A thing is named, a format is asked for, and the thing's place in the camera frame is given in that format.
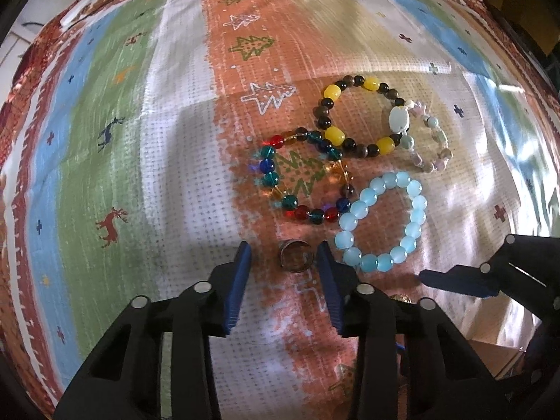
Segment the striped patterned cloth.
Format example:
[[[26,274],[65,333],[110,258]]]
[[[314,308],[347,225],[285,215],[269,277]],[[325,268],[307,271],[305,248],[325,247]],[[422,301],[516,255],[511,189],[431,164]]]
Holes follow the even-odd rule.
[[[344,416],[356,344],[316,271],[278,260],[338,228],[285,214],[282,194],[328,209],[342,178],[300,141],[276,189],[258,163],[358,74],[331,123],[382,150],[347,157],[349,180],[405,171],[427,200],[415,251],[368,282],[418,299],[420,270],[559,233],[559,102],[483,0],[92,0],[47,23],[1,109],[1,347],[41,413],[128,301],[180,294],[247,241],[239,323],[212,343],[222,415]]]

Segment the floral red bedspread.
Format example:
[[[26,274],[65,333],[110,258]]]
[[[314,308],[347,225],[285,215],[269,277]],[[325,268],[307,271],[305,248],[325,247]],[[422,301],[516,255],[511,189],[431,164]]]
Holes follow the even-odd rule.
[[[45,419],[558,417],[559,100],[483,0],[76,0],[1,107]]]

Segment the white wooden headboard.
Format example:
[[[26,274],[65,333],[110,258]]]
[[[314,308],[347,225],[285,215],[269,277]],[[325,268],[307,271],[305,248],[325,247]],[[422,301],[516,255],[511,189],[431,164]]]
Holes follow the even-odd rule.
[[[33,42],[35,34],[22,24],[15,23],[1,44],[1,95],[8,95],[12,88],[13,76],[22,61],[23,55]]]

